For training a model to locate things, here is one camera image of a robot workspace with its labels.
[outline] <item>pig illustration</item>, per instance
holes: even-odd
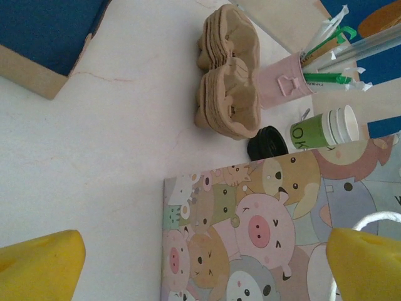
[[[186,238],[178,230],[163,233],[163,276],[172,292],[186,289],[190,273],[190,257]]]
[[[295,228],[284,205],[288,194],[281,187],[278,190],[278,200],[258,193],[243,198],[236,211],[240,223],[235,231],[242,256],[252,256],[268,269],[282,267],[283,279],[289,279]]]

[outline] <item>pink cup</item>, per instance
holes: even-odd
[[[256,75],[256,83],[261,106],[265,110],[313,94],[303,76],[299,53],[261,68]]]

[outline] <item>cartoon face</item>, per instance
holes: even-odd
[[[236,215],[236,188],[225,185],[213,185],[214,214],[212,224],[217,224],[225,219],[231,219],[233,227],[239,225]]]
[[[366,177],[366,180],[401,183],[401,142],[398,135],[394,135],[393,148],[388,162],[384,165],[377,163],[375,170]]]
[[[306,280],[309,256],[300,247],[296,246],[289,267],[293,272],[290,279],[283,278],[283,269],[274,268],[270,272],[273,275],[276,287],[281,295],[281,300],[309,301],[308,284]]]
[[[298,203],[293,218],[308,214],[316,204],[320,186],[320,169],[311,152],[275,157],[282,168],[283,185],[289,199],[286,205]]]
[[[401,213],[401,184],[391,182],[362,181],[369,189],[378,212],[391,211]],[[401,224],[393,221],[378,222],[378,236],[401,239]]]
[[[365,179],[376,168],[377,162],[386,164],[393,147],[394,136],[368,141],[356,141],[335,147],[314,149],[321,175],[325,179],[341,180],[355,177]]]
[[[251,180],[248,175],[249,165],[233,165],[222,170],[224,181],[227,185],[237,186],[241,182],[249,182]]]
[[[178,230],[164,232],[163,274],[171,291],[179,292],[187,287],[190,273],[190,256],[185,238]]]
[[[189,202],[190,216],[187,221],[181,220],[180,226],[190,223],[195,233],[205,233],[212,225],[212,217],[214,213],[214,191],[213,189],[206,191],[203,186],[203,176],[194,186],[194,193]]]
[[[192,185],[199,181],[200,175],[183,175],[164,181],[165,203],[168,205],[180,205],[180,214],[184,219],[189,218],[189,204],[191,194],[194,192]]]
[[[283,168],[276,159],[266,159],[263,163],[263,188],[264,192],[274,196],[278,188],[283,185]]]
[[[195,301],[195,298],[187,291],[170,292],[169,301]]]
[[[163,209],[163,230],[177,230],[181,206],[166,206]]]
[[[307,277],[310,301],[328,300],[332,273],[326,257],[326,245],[319,245],[313,250]],[[336,301],[342,301],[339,292],[336,295]]]
[[[250,194],[237,207],[235,229],[241,255],[255,257],[269,269],[282,267],[291,276],[288,263],[294,251],[294,223],[284,203],[288,194],[279,188],[279,200],[267,194]]]
[[[353,178],[322,179],[311,219],[319,240],[327,242],[333,228],[352,228],[364,216],[376,211],[372,195],[362,182],[354,182]],[[377,223],[370,223],[364,231],[377,235],[377,229]]]
[[[195,234],[188,242],[190,277],[200,288],[212,288],[209,300],[220,300],[229,277],[229,259],[224,244],[213,227]]]
[[[230,279],[224,301],[279,301],[274,278],[255,258],[242,256],[230,262]]]

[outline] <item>table surface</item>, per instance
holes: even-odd
[[[163,179],[248,161],[193,124],[206,17],[223,0],[119,0],[53,101],[0,78],[0,246],[77,229],[73,300],[158,300]],[[261,63],[288,53],[257,28]],[[303,98],[262,112],[284,130]]]

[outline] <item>cartoon eyes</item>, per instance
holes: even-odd
[[[263,289],[263,295],[268,296],[270,294],[270,291],[271,291],[271,286],[270,284],[267,284]]]
[[[353,189],[353,186],[351,183],[347,182],[344,184],[344,189],[345,191],[351,191]]]

